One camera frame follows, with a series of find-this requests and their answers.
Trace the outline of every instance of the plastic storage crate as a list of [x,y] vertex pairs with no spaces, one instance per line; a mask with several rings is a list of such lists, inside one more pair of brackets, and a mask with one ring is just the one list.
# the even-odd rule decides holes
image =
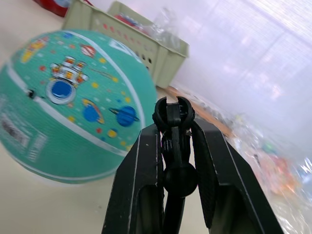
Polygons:
[[189,45],[180,40],[180,53],[167,48],[148,35],[116,19],[114,15],[123,13],[136,21],[148,25],[151,21],[120,2],[114,2],[109,14],[86,4],[83,0],[73,0],[66,15],[63,29],[84,29],[102,32],[132,49],[149,69],[155,85],[166,88],[174,78],[185,58]]

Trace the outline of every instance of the astronaut graphic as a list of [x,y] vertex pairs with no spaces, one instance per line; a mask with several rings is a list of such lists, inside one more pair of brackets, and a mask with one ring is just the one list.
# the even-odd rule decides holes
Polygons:
[[66,56],[61,64],[52,63],[52,78],[46,87],[46,94],[51,102],[58,105],[66,105],[72,102],[76,96],[76,89],[88,76],[82,72],[86,63]]

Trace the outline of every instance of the basketball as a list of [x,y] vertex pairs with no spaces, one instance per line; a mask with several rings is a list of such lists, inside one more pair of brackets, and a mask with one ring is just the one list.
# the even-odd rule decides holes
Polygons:
[[127,46],[104,34],[40,35],[0,71],[0,141],[29,171],[64,183],[113,174],[153,123],[157,93]]

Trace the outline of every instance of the clear plastic wrap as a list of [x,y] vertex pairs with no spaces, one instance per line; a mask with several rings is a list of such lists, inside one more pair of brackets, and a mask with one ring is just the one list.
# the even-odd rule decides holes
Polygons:
[[134,27],[160,42],[162,45],[180,51],[180,38],[178,37],[178,20],[174,11],[162,8],[151,25],[143,25],[133,18],[120,13],[115,16],[117,19]]
[[298,160],[281,137],[268,135],[243,116],[232,123],[229,143],[250,164],[285,234],[311,234],[312,162]]
[[71,0],[54,0],[55,3],[61,7],[68,8],[70,6]]
[[152,25],[142,26],[150,37],[161,44],[176,51],[180,51],[178,37],[178,20],[173,10],[162,8]]
[[223,123],[226,126],[232,125],[232,118],[226,111],[221,110],[212,102],[204,100],[203,98],[198,97],[197,95],[191,94],[190,92],[186,90],[183,90],[183,89],[178,89],[178,90],[180,90],[188,100],[202,107],[203,110],[211,114],[219,122]]

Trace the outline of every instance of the black clamp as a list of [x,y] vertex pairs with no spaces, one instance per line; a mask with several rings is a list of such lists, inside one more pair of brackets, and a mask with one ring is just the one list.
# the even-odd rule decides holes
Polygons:
[[166,163],[163,184],[168,193],[177,197],[190,195],[197,187],[197,172],[190,159],[189,129],[195,118],[190,102],[177,97],[178,102],[160,99],[155,106],[153,120],[163,134],[162,154]]

